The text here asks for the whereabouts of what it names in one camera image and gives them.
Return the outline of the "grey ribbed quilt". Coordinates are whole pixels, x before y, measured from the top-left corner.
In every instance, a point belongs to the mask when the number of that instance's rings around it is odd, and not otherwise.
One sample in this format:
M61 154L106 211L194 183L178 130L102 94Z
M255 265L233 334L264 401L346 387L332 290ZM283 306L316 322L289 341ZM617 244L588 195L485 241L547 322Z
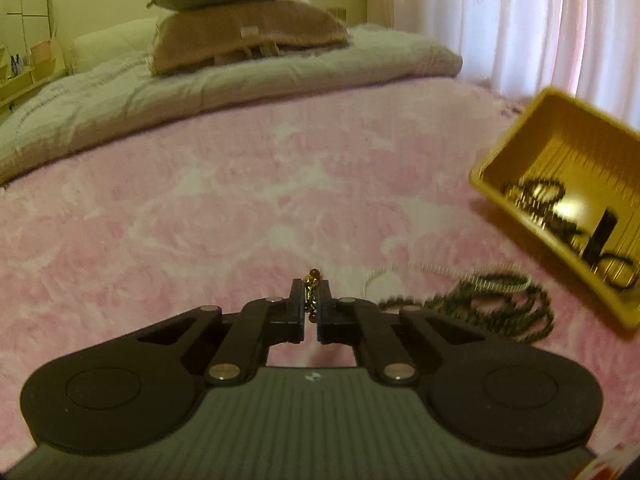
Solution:
M154 76L141 52L47 84L1 125L1 182L149 129L254 101L457 77L463 58L419 34L374 25L349 29L344 47L205 66Z

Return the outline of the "yellow plastic tray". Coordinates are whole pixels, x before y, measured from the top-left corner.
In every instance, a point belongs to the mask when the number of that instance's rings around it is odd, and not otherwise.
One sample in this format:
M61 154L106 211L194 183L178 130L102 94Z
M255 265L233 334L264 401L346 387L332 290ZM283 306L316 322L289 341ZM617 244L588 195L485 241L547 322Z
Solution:
M623 327L639 326L639 283L620 292L582 260L605 209L618 217L603 252L639 262L639 135L596 108L544 89L470 172L470 182L543 242Z

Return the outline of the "wall power outlet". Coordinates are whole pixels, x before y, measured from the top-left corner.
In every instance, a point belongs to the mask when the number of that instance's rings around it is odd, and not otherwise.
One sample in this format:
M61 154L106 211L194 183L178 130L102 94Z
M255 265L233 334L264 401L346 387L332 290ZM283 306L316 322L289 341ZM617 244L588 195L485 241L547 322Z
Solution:
M328 6L326 12L341 22L347 21L347 9L344 6Z

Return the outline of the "cream vanity shelf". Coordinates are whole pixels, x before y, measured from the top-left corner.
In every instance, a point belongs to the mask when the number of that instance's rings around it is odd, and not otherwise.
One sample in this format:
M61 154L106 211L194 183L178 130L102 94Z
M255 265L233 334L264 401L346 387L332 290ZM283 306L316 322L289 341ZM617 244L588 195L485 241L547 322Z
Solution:
M36 62L23 63L1 46L1 121L5 122L21 105L39 93L43 87L67 75L61 47L55 39L32 47Z

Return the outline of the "mauve pillow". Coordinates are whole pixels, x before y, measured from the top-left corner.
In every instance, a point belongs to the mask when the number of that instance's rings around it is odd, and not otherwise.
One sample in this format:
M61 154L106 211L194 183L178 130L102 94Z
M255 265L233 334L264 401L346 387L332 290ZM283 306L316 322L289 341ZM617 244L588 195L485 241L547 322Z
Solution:
M295 0L240 2L171 14L157 26L149 69L155 76L202 64L228 64L347 44L346 27Z

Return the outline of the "white pillow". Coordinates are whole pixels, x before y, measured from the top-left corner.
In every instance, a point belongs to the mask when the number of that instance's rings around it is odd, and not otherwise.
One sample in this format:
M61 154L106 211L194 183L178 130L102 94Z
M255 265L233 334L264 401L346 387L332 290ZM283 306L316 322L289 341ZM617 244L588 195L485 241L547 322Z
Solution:
M88 72L113 58L146 52L156 33L157 18L140 18L79 36L70 44L68 57L74 74Z

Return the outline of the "black jewelry stand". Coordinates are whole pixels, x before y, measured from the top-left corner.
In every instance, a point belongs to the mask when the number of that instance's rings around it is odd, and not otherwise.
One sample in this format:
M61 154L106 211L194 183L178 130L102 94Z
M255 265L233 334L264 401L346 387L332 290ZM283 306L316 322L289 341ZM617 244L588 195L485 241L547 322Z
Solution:
M617 222L618 217L616 213L610 208L605 209L582 252L582 260L592 268L600 261L604 245L612 235Z

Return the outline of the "oval mirror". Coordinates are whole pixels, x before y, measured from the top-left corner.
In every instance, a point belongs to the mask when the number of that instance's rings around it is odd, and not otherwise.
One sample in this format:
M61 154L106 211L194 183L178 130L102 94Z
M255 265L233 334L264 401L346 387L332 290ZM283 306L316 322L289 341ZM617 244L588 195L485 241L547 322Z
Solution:
M1 47L8 59L6 76L55 59L50 0L6 0L1 12Z

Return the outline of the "white sheer curtain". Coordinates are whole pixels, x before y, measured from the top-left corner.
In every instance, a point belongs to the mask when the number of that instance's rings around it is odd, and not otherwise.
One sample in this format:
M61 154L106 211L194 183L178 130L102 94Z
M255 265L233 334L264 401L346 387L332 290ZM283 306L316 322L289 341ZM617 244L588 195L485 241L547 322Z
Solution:
M368 0L368 19L444 44L509 99L554 87L639 127L639 0Z

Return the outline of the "pink floral fleece blanket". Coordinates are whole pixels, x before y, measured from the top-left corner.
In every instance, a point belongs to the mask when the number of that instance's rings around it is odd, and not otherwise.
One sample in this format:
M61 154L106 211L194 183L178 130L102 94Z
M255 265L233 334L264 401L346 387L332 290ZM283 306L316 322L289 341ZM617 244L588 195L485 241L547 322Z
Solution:
M29 174L1 192L1 465L32 449L18 398L58 356L202 304L284 295L320 270L337 295L425 298L514 264L551 297L544 348L595 374L591 447L639 437L639 338L469 173L522 106L413 79L217 110Z

